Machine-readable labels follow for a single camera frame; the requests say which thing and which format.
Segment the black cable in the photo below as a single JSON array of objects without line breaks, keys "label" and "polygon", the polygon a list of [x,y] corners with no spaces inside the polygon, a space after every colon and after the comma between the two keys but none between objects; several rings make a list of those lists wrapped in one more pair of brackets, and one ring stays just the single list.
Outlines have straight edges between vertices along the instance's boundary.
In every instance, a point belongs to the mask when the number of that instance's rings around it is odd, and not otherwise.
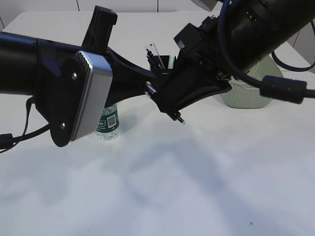
[{"label": "black cable", "polygon": [[38,130],[36,130],[36,131],[34,131],[34,132],[32,132],[32,133],[26,134],[26,135],[24,135],[24,136],[14,137],[14,138],[12,139],[12,142],[13,142],[13,143],[16,143],[16,142],[19,141],[20,138],[22,138],[21,141],[25,141],[25,140],[28,140],[28,139],[35,138],[35,137],[37,137],[37,136],[39,136],[39,135],[41,135],[41,134],[47,132],[49,129],[50,129],[50,125],[46,125],[46,126],[40,128],[40,129],[38,129]]},{"label": "black cable", "polygon": [[242,70],[240,70],[231,57],[229,56],[227,46],[226,46],[226,38],[225,38],[225,20],[226,20],[226,14],[227,10],[230,5],[230,0],[225,0],[223,3],[223,6],[221,8],[220,17],[219,17],[219,23],[218,23],[218,42],[219,42],[219,48],[221,51],[221,54],[223,56],[223,59],[226,62],[227,65],[227,71],[236,77],[237,79],[240,79],[244,81],[245,83],[254,86],[256,88],[260,88],[261,82],[257,79],[252,78],[251,76],[244,73]]},{"label": "black cable", "polygon": [[24,127],[23,134],[19,137],[19,139],[16,141],[16,143],[15,143],[14,145],[12,145],[11,147],[9,147],[9,148],[7,148],[7,149],[5,149],[5,150],[0,151],[0,154],[1,154],[1,153],[4,153],[4,152],[6,152],[6,151],[11,150],[11,149],[14,148],[15,146],[17,146],[17,145],[19,144],[19,142],[22,141],[23,137],[24,137],[25,134],[26,134],[26,130],[28,129],[30,111],[31,111],[31,107],[32,107],[33,100],[34,100],[34,98],[31,97],[31,98],[29,98],[29,99],[26,101],[26,121],[25,121],[25,127]]},{"label": "black cable", "polygon": [[306,90],[304,97],[305,98],[315,98],[315,90],[313,90],[313,89]]},{"label": "black cable", "polygon": [[[311,21],[311,25],[312,25],[312,28],[313,28],[313,32],[314,32],[314,36],[315,36],[315,24],[314,24],[314,21]],[[294,66],[290,66],[288,64],[285,64],[283,61],[281,61],[277,56],[276,56],[276,53],[273,52],[272,54],[272,58],[273,60],[275,61],[275,63],[282,67],[283,69],[286,69],[286,70],[290,70],[290,71],[294,71],[294,72],[305,72],[305,71],[309,71],[311,69],[313,69],[315,67],[315,62],[309,66],[309,67],[305,67],[305,68],[300,68],[300,67],[294,67]]]}]

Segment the water bottle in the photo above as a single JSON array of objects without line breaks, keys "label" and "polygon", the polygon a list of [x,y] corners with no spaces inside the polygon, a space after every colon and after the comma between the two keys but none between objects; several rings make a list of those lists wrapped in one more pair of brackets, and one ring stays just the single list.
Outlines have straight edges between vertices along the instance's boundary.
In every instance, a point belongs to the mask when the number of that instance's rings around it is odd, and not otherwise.
[{"label": "water bottle", "polygon": [[117,104],[107,108],[104,107],[95,134],[101,140],[112,140],[119,136]]}]

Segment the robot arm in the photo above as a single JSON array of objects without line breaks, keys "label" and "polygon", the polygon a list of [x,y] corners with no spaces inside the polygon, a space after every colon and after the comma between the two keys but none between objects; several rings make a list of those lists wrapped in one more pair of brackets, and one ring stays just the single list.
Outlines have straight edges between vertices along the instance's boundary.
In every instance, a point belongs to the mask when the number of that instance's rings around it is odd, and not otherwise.
[{"label": "robot arm", "polygon": [[[193,1],[206,9],[217,2]],[[245,72],[315,18],[314,9],[312,0],[226,0],[219,18],[188,24],[175,36],[180,54],[162,79],[107,46],[117,15],[97,6],[81,47],[1,32],[0,92],[33,95],[59,147],[94,132],[104,104],[143,94],[183,122],[182,108],[229,91],[231,75],[264,96],[301,103],[313,97],[306,82],[258,82]]]}]

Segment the metal bolt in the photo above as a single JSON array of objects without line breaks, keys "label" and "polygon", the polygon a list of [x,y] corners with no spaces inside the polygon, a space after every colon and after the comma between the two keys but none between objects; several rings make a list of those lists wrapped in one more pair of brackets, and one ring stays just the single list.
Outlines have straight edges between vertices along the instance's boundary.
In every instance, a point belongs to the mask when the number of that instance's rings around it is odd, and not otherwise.
[{"label": "metal bolt", "polygon": [[75,73],[75,72],[73,72],[71,78],[72,78],[73,80],[76,80],[76,79],[78,78],[78,74]]},{"label": "metal bolt", "polygon": [[60,124],[60,128],[61,128],[61,129],[65,129],[65,123],[61,123],[61,124]]},{"label": "metal bolt", "polygon": [[180,123],[182,123],[182,124],[185,124],[185,123],[186,123],[186,122],[184,121],[184,119],[183,119],[181,116],[177,117],[177,120],[178,120]]}]

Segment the woven plastic basket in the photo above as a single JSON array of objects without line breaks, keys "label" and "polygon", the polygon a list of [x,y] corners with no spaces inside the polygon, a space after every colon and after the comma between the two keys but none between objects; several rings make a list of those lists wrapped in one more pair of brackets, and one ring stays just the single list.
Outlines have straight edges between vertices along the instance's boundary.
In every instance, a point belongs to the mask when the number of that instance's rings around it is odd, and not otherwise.
[{"label": "woven plastic basket", "polygon": [[[254,66],[250,70],[249,75],[260,81],[266,75],[283,77],[282,72],[269,56]],[[232,90],[221,94],[222,99],[229,107],[244,109],[263,108],[272,101],[270,98],[260,96],[258,88],[252,87],[243,81],[233,78],[230,84]]]}]

